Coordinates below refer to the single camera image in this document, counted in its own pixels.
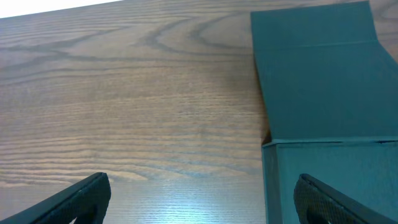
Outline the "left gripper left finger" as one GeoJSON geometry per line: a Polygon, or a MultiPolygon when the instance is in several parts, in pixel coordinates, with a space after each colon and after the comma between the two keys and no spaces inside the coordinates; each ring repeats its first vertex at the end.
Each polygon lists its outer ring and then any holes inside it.
{"type": "Polygon", "coordinates": [[[110,198],[108,175],[97,172],[1,224],[102,224],[110,198]]]}

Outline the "black gift box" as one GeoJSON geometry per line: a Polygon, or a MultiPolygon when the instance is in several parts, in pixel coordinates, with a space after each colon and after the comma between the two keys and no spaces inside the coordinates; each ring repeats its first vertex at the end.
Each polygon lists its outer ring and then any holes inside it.
{"type": "Polygon", "coordinates": [[[254,11],[251,31],[267,223],[300,223],[301,174],[397,221],[397,63],[369,2],[254,11]]]}

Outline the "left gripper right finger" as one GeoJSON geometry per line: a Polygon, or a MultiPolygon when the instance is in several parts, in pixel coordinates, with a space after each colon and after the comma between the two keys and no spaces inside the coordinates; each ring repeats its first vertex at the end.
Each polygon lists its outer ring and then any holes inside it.
{"type": "Polygon", "coordinates": [[[397,224],[308,174],[298,178],[294,204],[301,224],[397,224]]]}

